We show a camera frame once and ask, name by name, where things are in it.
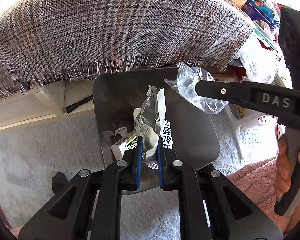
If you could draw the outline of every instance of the screw head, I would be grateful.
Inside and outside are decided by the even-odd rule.
[[[124,166],[126,166],[128,163],[125,161],[125,160],[119,160],[119,161],[117,161],[117,165],[119,166],[119,167],[124,167]]]
[[[89,171],[88,170],[81,170],[80,172],[79,172],[79,176],[80,177],[87,177],[89,175]]]
[[[218,178],[221,175],[220,171],[217,171],[217,170],[211,171],[210,174],[212,177],[215,177],[215,178]]]
[[[173,161],[172,164],[173,164],[173,166],[176,166],[176,167],[180,167],[183,165],[182,161],[180,161],[180,160],[175,160],[175,161]]]

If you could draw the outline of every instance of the white shelf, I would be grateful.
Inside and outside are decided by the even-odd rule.
[[[0,100],[0,133],[94,113],[93,100],[70,114],[65,107],[92,95],[93,81],[58,81]]]

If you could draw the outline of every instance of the trash bin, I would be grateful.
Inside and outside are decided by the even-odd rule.
[[[219,142],[210,116],[188,103],[163,80],[175,80],[176,67],[137,69],[130,72],[102,74],[93,82],[93,102],[98,129],[100,152],[104,165],[115,162],[112,145],[105,131],[122,126],[133,130],[133,110],[140,108],[146,99],[149,85],[164,87],[166,117],[170,121],[172,149],[177,157],[195,169],[214,161],[220,152]],[[143,164],[140,191],[159,185],[156,170]]]

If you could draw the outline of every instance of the plastic bag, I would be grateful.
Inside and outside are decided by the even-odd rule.
[[[177,67],[177,80],[169,81],[164,78],[164,81],[189,103],[206,114],[218,114],[228,104],[226,101],[200,97],[195,92],[195,85],[200,80],[214,81],[209,72],[199,67],[189,67],[184,62],[178,62]]]
[[[238,54],[247,77],[253,82],[271,84],[280,62],[276,59],[277,53],[261,47],[258,39],[251,35],[240,48]]]

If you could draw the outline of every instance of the fringe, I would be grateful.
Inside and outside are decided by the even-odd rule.
[[[194,55],[186,55],[184,53],[173,53],[167,55],[138,55],[128,58],[100,60],[98,62],[90,62],[75,66],[69,69],[62,69],[54,73],[47,73],[37,77],[34,80],[23,82],[12,88],[5,88],[0,91],[0,99],[11,97],[17,92],[23,95],[31,90],[43,86],[45,82],[55,82],[57,79],[67,79],[76,81],[79,78],[87,78],[91,75],[101,75],[103,73],[119,73],[130,71],[133,68],[146,66],[156,68],[165,64],[174,64],[184,61],[189,66],[214,66],[220,71],[224,71],[228,63],[232,60],[200,58]]]

